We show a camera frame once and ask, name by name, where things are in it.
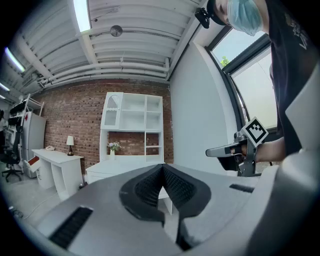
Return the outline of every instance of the person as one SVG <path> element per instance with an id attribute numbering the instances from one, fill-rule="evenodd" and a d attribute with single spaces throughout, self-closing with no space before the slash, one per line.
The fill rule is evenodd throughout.
<path id="1" fill-rule="evenodd" d="M 0 110 L 0 154 L 4 153 L 4 145 L 5 145 L 5 126 L 6 125 L 6 120 L 4 119 L 4 114 L 5 112 L 3 110 Z"/>
<path id="2" fill-rule="evenodd" d="M 263 31 L 271 41 L 270 77 L 277 106 L 277 133 L 282 137 L 258 146 L 255 161 L 280 162 L 301 144 L 285 114 L 319 61 L 318 49 L 306 31 L 277 0 L 209 0 L 207 13 L 219 25 L 254 36 Z M 247 146 L 242 147 L 242 154 Z"/>

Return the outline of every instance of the black chair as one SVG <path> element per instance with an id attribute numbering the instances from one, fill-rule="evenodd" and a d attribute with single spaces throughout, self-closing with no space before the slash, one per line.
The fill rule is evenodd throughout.
<path id="1" fill-rule="evenodd" d="M 8 177 L 13 174 L 19 178 L 21 181 L 21 177 L 17 173 L 22 173 L 22 170 L 15 170 L 14 165 L 19 164 L 20 162 L 20 152 L 19 152 L 19 143 L 20 137 L 22 133 L 22 126 L 16 126 L 16 133 L 14 138 L 14 143 L 12 148 L 10 146 L 4 146 L 4 154 L 0 157 L 0 161 L 6 164 L 6 167 L 10 168 L 9 170 L 5 170 L 2 172 L 2 177 L 4 174 L 6 182 L 8 182 Z"/>

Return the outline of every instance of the face mask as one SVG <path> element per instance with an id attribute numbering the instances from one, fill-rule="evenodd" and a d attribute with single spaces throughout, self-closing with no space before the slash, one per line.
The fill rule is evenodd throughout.
<path id="1" fill-rule="evenodd" d="M 229 0 L 227 15 L 233 28 L 250 36 L 263 29 L 261 14 L 253 0 Z"/>

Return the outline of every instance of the fluorescent light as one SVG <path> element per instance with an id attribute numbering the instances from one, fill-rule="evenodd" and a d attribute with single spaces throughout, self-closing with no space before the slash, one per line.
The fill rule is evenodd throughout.
<path id="1" fill-rule="evenodd" d="M 13 63 L 17 66 L 18 69 L 21 70 L 21 72 L 25 71 L 25 68 L 20 64 L 20 62 L 16 59 L 16 57 L 11 53 L 11 51 L 6 47 L 4 49 L 5 54 L 13 61 Z"/>
<path id="2" fill-rule="evenodd" d="M 80 32 L 91 29 L 87 0 L 73 0 L 73 6 Z"/>
<path id="3" fill-rule="evenodd" d="M 2 83 L 0 83 L 0 87 L 5 89 L 7 92 L 10 91 L 10 89 L 8 87 L 6 87 L 5 85 L 3 85 Z"/>

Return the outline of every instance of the window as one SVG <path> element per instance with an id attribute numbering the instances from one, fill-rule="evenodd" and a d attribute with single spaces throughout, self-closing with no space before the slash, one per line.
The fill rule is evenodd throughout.
<path id="1" fill-rule="evenodd" d="M 231 75 L 241 93 L 249 118 L 257 117 L 267 129 L 277 126 L 275 92 L 270 78 L 271 62 L 269 48 Z"/>
<path id="2" fill-rule="evenodd" d="M 223 67 L 252 45 L 265 33 L 260 31 L 255 36 L 231 29 L 230 32 L 214 47 L 212 53 Z"/>

